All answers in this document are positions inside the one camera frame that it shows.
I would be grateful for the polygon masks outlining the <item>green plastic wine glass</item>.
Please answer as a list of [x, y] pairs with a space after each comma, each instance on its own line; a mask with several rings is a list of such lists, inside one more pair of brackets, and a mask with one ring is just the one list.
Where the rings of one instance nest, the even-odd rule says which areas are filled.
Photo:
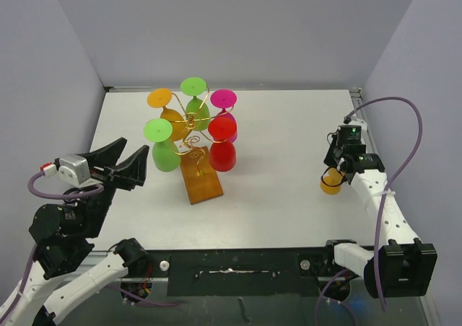
[[152, 158], [155, 167], [161, 172], [172, 172], [180, 165], [178, 148], [170, 139], [173, 133], [171, 123], [165, 119], [150, 120], [144, 127], [144, 137], [154, 145]]
[[194, 130], [206, 130], [210, 122], [210, 112], [205, 101], [199, 97], [208, 90], [206, 82], [200, 77], [189, 77], [181, 82], [180, 90], [191, 97], [186, 112], [194, 114]]

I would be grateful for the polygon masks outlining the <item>gold wire wine glass rack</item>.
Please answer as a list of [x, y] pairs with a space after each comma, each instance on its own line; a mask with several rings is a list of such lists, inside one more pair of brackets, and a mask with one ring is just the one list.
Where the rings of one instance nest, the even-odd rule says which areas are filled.
[[[209, 147], [199, 145], [201, 139], [213, 144], [213, 138], [205, 134], [204, 131], [194, 130], [194, 114], [187, 113], [187, 105], [181, 102], [176, 93], [174, 95], [178, 97], [174, 98], [180, 105], [181, 111], [179, 113], [185, 118], [188, 134], [183, 140], [174, 141], [173, 143], [177, 146], [178, 154], [181, 158], [180, 170], [189, 202], [196, 205], [218, 198], [224, 195], [224, 191], [216, 170], [209, 163]], [[207, 90], [205, 96], [200, 98], [206, 102], [209, 95], [210, 91]]]

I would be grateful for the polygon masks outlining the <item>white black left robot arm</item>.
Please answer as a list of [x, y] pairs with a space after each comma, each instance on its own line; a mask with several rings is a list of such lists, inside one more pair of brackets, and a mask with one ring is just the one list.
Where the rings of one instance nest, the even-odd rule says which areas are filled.
[[35, 245], [22, 279], [1, 306], [2, 325], [58, 325], [70, 311], [112, 281], [147, 270], [146, 250], [134, 239], [115, 244], [99, 264], [63, 285], [91, 253], [117, 190], [143, 186], [149, 147], [120, 162], [125, 138], [93, 152], [68, 154], [40, 167], [28, 184], [49, 202], [33, 216]]

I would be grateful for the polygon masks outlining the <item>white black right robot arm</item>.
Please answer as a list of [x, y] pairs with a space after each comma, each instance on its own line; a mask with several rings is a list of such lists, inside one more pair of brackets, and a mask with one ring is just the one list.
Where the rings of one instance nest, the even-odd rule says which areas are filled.
[[355, 191], [376, 226], [374, 248], [366, 250], [353, 242], [335, 244], [321, 257], [322, 268], [331, 275], [345, 268], [352, 271], [375, 299], [424, 296], [437, 251], [433, 244], [421, 241], [402, 214], [380, 157], [367, 151], [364, 127], [361, 122], [344, 124], [331, 134], [321, 190], [335, 195], [348, 184]]

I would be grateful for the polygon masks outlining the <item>pink plastic wine glass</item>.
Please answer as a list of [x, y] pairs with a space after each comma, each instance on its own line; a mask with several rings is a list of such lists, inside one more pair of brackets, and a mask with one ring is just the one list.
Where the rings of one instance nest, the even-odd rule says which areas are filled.
[[230, 111], [234, 108], [237, 102], [237, 95], [230, 89], [218, 89], [212, 93], [210, 100], [213, 106], [220, 109], [220, 111], [212, 118], [208, 127], [208, 131], [213, 138], [213, 141], [219, 142], [225, 140], [214, 133], [213, 127], [215, 127], [217, 120], [219, 121], [218, 123], [221, 123], [223, 118], [227, 118], [228, 122], [232, 121], [235, 127], [234, 132], [229, 138], [227, 138], [227, 141], [234, 143], [237, 139], [237, 121]]

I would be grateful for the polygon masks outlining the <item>red plastic wine glass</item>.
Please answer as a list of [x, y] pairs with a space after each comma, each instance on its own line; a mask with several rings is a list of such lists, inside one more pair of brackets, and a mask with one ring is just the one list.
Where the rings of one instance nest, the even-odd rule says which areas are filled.
[[218, 172], [228, 172], [237, 162], [237, 153], [231, 138], [237, 132], [234, 120], [226, 117], [213, 119], [208, 127], [214, 143], [209, 150], [209, 163]]

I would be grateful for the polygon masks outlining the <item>orange plastic wine glass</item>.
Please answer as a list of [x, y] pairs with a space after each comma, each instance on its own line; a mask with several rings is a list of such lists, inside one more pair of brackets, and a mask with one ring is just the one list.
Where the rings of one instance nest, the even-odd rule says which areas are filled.
[[173, 98], [178, 98], [168, 88], [159, 88], [150, 92], [147, 97], [147, 104], [153, 108], [162, 108], [160, 117], [170, 122], [173, 132], [170, 135], [171, 141], [183, 140], [188, 134], [185, 118], [177, 111], [168, 108], [168, 104]]
[[326, 171], [321, 175], [321, 190], [328, 195], [336, 195], [340, 193], [341, 186], [345, 182], [343, 172], [339, 172], [337, 169], [328, 167]]

